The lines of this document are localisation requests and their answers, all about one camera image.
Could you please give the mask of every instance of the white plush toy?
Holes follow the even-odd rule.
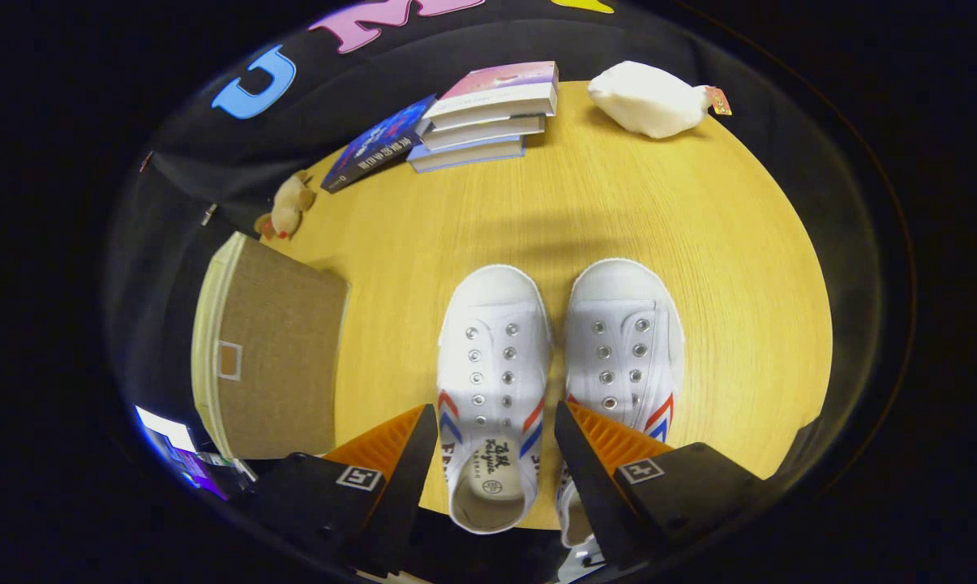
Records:
[[[704,121],[705,85],[685,81],[649,64],[621,62],[589,81],[589,97],[629,132],[665,138]]]

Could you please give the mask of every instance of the round wooden table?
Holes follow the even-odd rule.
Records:
[[[335,195],[319,191],[292,239],[268,243],[351,282],[336,369],[338,444],[435,402],[448,299],[466,274],[496,263],[537,282],[558,340],[571,285],[589,264],[622,256],[662,278],[686,335],[674,447],[706,441],[766,478],[819,414],[832,354],[828,297],[780,187],[713,118],[651,140],[611,121],[585,85],[561,83],[558,113],[528,137],[524,158],[426,174],[398,164]],[[339,155],[311,173],[325,176]],[[521,527],[559,529],[552,422],[562,396],[558,345],[539,496]],[[420,504],[448,512],[439,456]]]

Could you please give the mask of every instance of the white sneaker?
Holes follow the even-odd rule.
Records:
[[[510,529],[539,491],[552,340],[535,282],[512,266],[474,271],[452,295],[437,344],[448,514],[479,535]]]
[[[596,262],[574,281],[565,329],[566,399],[665,441],[682,387],[685,336],[662,279],[632,260]],[[556,512],[564,546],[592,539],[566,462]]]

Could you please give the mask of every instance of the small plush toy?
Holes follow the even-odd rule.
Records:
[[[268,239],[285,239],[296,233],[300,214],[315,202],[315,193],[307,188],[310,180],[307,170],[297,170],[287,178],[272,200],[272,212],[259,216],[254,230]]]
[[[698,125],[708,105],[715,113],[729,115],[724,101],[712,99],[721,92],[708,85],[691,85],[657,67],[621,62],[589,81],[589,97],[629,132],[666,138]]]

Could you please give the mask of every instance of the cardboard box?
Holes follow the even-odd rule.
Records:
[[[226,458],[322,454],[333,439],[333,375],[348,284],[234,234],[196,307],[192,394]]]

